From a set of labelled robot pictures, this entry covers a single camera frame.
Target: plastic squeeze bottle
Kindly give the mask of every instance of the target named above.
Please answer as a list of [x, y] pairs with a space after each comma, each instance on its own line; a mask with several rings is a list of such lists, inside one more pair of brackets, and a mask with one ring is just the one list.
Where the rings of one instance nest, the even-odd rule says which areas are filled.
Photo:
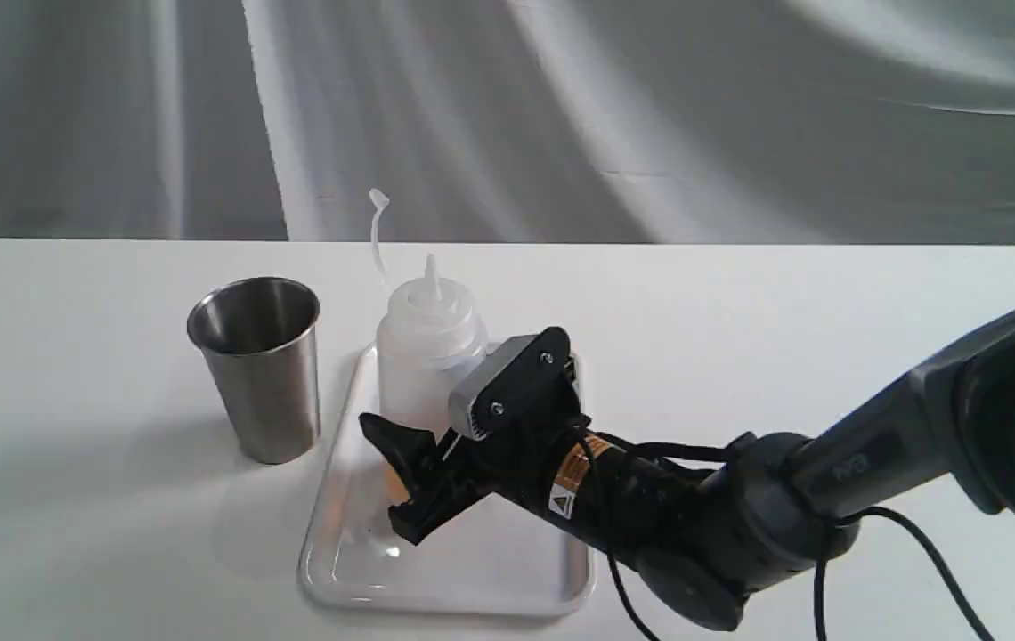
[[472, 293], [456, 280], [442, 279], [429, 255], [424, 276], [393, 292], [378, 325], [382, 417], [432, 430], [439, 441], [448, 431], [448, 394], [487, 349]]

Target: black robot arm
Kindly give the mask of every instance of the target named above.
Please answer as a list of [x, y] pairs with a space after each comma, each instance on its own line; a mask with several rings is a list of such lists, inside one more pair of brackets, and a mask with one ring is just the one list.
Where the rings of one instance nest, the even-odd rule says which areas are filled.
[[389, 510], [397, 535], [419, 543], [494, 492], [610, 552], [681, 616], [734, 630], [752, 593], [851, 548], [845, 516], [928, 480], [951, 472], [985, 512], [1015, 511], [1015, 311], [815, 439], [634, 445], [588, 429], [574, 381], [567, 333], [551, 328], [504, 342], [456, 388], [439, 443], [361, 415], [410, 492]]

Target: robotic arm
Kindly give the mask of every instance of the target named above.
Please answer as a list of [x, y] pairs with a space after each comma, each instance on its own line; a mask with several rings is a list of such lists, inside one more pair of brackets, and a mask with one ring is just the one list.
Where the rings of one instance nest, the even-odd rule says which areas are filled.
[[[852, 547], [859, 527], [845, 516], [947, 472], [984, 512], [1015, 512], [1015, 311], [815, 439], [633, 445], [588, 429], [573, 380], [569, 337], [549, 328], [504, 342], [453, 391], [439, 443], [362, 414], [365, 437], [410, 492], [389, 508], [397, 535], [421, 543], [494, 492], [609, 550], [681, 616], [735, 630], [752, 593]], [[689, 470], [678, 458], [723, 465]]]

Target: plastic tray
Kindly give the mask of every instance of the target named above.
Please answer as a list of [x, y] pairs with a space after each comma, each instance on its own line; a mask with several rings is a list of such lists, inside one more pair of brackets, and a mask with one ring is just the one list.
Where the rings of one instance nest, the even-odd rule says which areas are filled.
[[[582, 384], [582, 362], [577, 377]], [[357, 361], [300, 554], [300, 586], [348, 609], [557, 617], [594, 589], [592, 555], [499, 496], [488, 496], [413, 547], [393, 535], [383, 458], [357, 415], [378, 411], [377, 349]]]

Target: table surface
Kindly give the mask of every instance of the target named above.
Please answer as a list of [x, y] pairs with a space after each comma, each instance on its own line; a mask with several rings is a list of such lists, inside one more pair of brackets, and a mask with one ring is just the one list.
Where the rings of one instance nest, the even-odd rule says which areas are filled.
[[[492, 336], [567, 328], [598, 429], [719, 445], [818, 433], [947, 341], [1015, 307], [1015, 248], [386, 244], [471, 287]], [[235, 451], [184, 334], [195, 300], [278, 273], [321, 296], [320, 447]], [[295, 567], [352, 363], [385, 296], [365, 244], [0, 240], [0, 638], [632, 638], [613, 585], [555, 622], [314, 606]], [[891, 506], [940, 545], [983, 620], [1015, 638], [1015, 518], [943, 478]], [[658, 603], [663, 638], [725, 638]], [[808, 640], [810, 577], [753, 597], [735, 638]], [[971, 638], [924, 553], [869, 522], [829, 568], [836, 638]]]

